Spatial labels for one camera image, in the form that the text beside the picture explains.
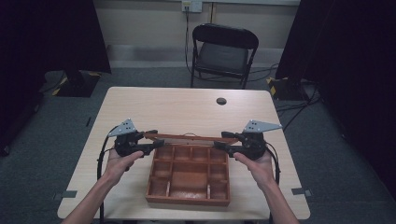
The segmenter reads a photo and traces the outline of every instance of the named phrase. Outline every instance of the black chair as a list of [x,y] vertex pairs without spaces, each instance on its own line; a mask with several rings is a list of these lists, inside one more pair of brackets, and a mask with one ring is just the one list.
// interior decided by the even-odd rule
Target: black chair
[[[239,78],[242,89],[247,85],[248,74],[259,46],[259,39],[246,29],[218,25],[201,24],[192,31],[193,55],[191,88],[194,71],[224,77]],[[198,52],[197,42],[202,43]]]

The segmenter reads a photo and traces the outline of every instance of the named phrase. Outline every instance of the chair backrest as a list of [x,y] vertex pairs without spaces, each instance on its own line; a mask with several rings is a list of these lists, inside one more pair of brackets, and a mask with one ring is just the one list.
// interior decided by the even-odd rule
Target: chair backrest
[[192,31],[192,39],[216,45],[240,49],[256,49],[259,39],[249,30],[230,26],[205,23],[198,25]]

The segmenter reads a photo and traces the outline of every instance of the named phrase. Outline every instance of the forearm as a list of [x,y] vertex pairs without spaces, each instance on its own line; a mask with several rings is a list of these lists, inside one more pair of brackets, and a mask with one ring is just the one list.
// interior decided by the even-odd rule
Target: forearm
[[299,223],[275,180],[262,185],[261,189],[270,207],[275,224]]
[[62,223],[91,223],[112,187],[113,184],[111,184],[109,178],[106,175],[102,176]]

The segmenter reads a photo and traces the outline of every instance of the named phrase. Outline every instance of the chair leg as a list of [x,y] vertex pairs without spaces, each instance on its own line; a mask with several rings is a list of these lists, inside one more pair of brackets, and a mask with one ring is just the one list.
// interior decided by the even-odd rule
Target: chair leg
[[190,88],[194,87],[194,68],[191,69],[191,82],[190,82]]
[[244,85],[242,86],[242,90],[244,90],[245,87],[247,86],[248,77],[244,77],[244,78],[243,78],[243,81],[244,81]]

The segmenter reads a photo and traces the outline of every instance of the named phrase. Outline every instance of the wall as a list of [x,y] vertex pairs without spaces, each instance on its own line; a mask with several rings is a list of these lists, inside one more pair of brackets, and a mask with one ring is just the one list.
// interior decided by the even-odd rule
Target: wall
[[[94,3],[107,45],[184,51],[186,15],[181,11],[180,1],[96,0]],[[280,6],[203,2],[202,13],[189,15],[190,40],[193,27],[201,23],[213,21],[242,27],[258,36],[260,49],[257,57],[261,57],[263,50],[267,55],[268,51],[276,52],[276,61],[277,57],[280,58],[279,52],[281,54],[285,47],[297,7],[298,4]]]

